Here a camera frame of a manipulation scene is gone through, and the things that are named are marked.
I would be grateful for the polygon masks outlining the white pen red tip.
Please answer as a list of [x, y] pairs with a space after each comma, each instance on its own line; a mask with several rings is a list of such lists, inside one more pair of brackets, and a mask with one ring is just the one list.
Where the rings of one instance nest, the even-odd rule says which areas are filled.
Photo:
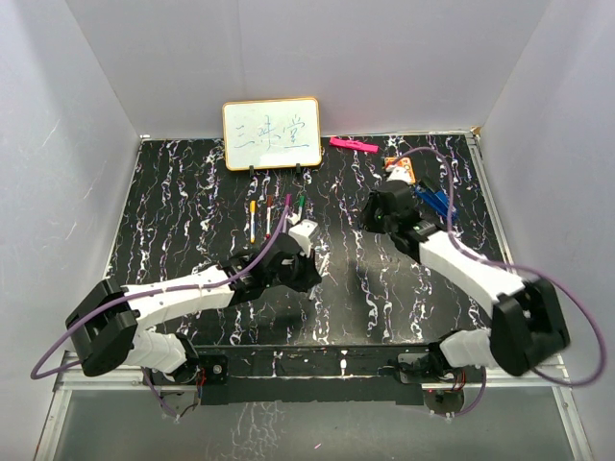
[[266, 207], [266, 221], [265, 221], [265, 224], [266, 224], [266, 227], [265, 227], [265, 230], [266, 230], [265, 238], [266, 239], [270, 238], [270, 236], [271, 236], [271, 228], [272, 228], [272, 225], [271, 225], [271, 211], [272, 211], [272, 207], [270, 205], [268, 205]]

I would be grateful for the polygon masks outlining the white pen purple tip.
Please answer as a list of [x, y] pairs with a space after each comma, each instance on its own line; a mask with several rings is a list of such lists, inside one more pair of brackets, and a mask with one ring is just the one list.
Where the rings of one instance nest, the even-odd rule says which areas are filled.
[[286, 206], [284, 208], [284, 218], [283, 218], [283, 232], [286, 233], [287, 232], [287, 226], [288, 226], [288, 216], [290, 214], [290, 207]]

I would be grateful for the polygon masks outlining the white pen yellow tip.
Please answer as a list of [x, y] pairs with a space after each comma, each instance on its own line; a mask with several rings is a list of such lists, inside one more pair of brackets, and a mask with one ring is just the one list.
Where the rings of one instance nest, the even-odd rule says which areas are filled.
[[256, 242], [256, 213], [252, 210], [250, 211], [250, 243], [255, 244]]

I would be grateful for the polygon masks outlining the white pen blue tip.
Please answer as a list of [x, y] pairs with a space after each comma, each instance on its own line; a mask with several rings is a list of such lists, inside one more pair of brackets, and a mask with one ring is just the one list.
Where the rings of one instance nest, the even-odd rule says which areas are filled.
[[[318, 274], [321, 278], [324, 277], [324, 274], [326, 272], [327, 266], [329, 264], [329, 260], [330, 260], [330, 255], [326, 254], [323, 256], [319, 268], [318, 268]], [[315, 293], [316, 293], [316, 289], [317, 286], [321, 283], [321, 281], [317, 282], [310, 290], [309, 294], [308, 294], [308, 299], [310, 301], [313, 301], [315, 299]]]

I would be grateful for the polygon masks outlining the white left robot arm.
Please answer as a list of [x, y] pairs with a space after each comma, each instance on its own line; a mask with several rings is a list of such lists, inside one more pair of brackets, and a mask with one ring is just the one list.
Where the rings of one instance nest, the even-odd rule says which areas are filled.
[[200, 367], [192, 343], [181, 333], [157, 332], [156, 326], [251, 302], [272, 287], [309, 291], [322, 280], [313, 249], [317, 232], [316, 224], [305, 220], [260, 253], [242, 252], [178, 279], [124, 287], [114, 279], [100, 281], [65, 321], [84, 375], [101, 376], [127, 365], [190, 382]]

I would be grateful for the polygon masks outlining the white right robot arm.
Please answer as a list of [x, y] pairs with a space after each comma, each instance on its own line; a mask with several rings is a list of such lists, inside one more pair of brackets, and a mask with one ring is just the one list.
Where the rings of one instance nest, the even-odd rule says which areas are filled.
[[459, 330], [430, 344], [429, 370], [448, 381], [462, 367], [499, 367], [522, 376], [570, 344], [554, 286], [493, 267], [471, 249], [454, 245], [444, 229], [413, 206], [410, 188], [399, 180], [370, 192], [360, 214], [363, 230], [385, 234], [395, 248], [446, 278], [483, 309], [487, 330]]

